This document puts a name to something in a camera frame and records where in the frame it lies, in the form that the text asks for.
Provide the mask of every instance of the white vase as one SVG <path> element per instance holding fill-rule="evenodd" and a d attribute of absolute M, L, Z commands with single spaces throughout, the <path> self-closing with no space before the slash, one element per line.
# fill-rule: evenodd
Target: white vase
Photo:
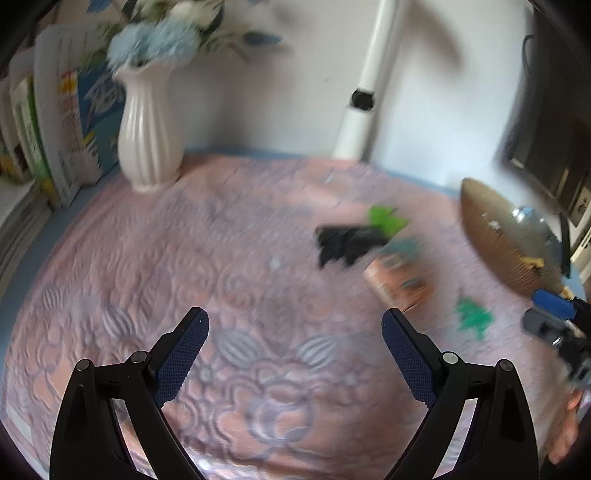
<path fill-rule="evenodd" d="M 152 61 L 143 67 L 122 66 L 113 76 L 127 93 L 119 131 L 119 163 L 138 193 L 165 189 L 179 177 L 184 145 L 167 90 L 176 66 Z"/>

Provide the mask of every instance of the pink bedspread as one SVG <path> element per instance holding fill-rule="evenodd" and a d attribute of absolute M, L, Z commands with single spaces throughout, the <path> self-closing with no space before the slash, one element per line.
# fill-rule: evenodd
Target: pink bedspread
<path fill-rule="evenodd" d="M 435 294 L 409 319 L 466 361 L 513 360 L 543 440 L 565 393 L 560 364 L 520 332 L 528 303 L 478 260 L 457 199 L 368 166 L 208 157 L 188 159 L 181 180 L 151 196 L 117 177 L 55 247 L 6 358 L 0 412 L 15 443 L 48 470 L 76 361 L 124 361 L 200 306 L 209 339 L 163 410 L 208 478 L 383 478 L 426 408 L 381 339 L 384 308 L 362 277 L 374 256 L 320 271 L 313 235 L 321 223 L 363 221 L 378 202 L 412 219 L 405 235 L 424 239 Z M 495 315 L 483 342 L 458 331 L 460 292 Z M 149 472 L 119 410 L 134 461 Z"/>

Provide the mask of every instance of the white pole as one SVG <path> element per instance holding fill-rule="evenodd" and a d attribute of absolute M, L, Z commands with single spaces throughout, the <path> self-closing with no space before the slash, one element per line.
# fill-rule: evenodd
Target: white pole
<path fill-rule="evenodd" d="M 394 25 L 398 0 L 380 0 L 358 88 L 345 110 L 333 158 L 360 161 L 374 121 L 374 94 Z"/>

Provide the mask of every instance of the blue gripper pad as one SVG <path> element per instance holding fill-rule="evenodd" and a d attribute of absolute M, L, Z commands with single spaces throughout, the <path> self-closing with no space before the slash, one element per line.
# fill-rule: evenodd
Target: blue gripper pad
<path fill-rule="evenodd" d="M 531 296 L 534 305 L 560 320 L 572 320 L 577 315 L 573 304 L 554 293 L 545 290 L 536 290 Z"/>
<path fill-rule="evenodd" d="M 152 394 L 159 408 L 165 402 L 176 398 L 208 334 L 207 312 L 194 307 L 173 332 L 162 337 L 161 340 L 164 340 L 164 345 L 167 347 L 167 354 L 158 361 L 160 367 L 154 372 L 157 389 Z"/>
<path fill-rule="evenodd" d="M 417 333 L 398 310 L 389 310 L 384 313 L 382 336 L 414 398 L 425 403 L 429 409 L 433 408 L 437 401 L 433 371 L 433 367 L 436 367 L 433 364 L 433 355 L 440 354 L 437 347 L 427 336 Z M 429 348 L 430 352 L 428 352 L 431 354 L 431 362 L 426 360 L 419 350 L 420 347 L 417 345 L 417 340 L 421 341 L 419 337 L 425 337 L 434 348 L 434 350 Z"/>

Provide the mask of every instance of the white flower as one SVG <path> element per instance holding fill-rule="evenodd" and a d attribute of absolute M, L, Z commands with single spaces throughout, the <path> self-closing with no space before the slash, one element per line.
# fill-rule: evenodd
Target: white flower
<path fill-rule="evenodd" d="M 205 29 L 216 19 L 220 8 L 220 5 L 212 5 L 205 1 L 184 0 L 177 3 L 168 16 Z"/>
<path fill-rule="evenodd" d="M 138 0 L 135 13 L 148 20 L 160 20 L 178 2 L 179 0 Z"/>

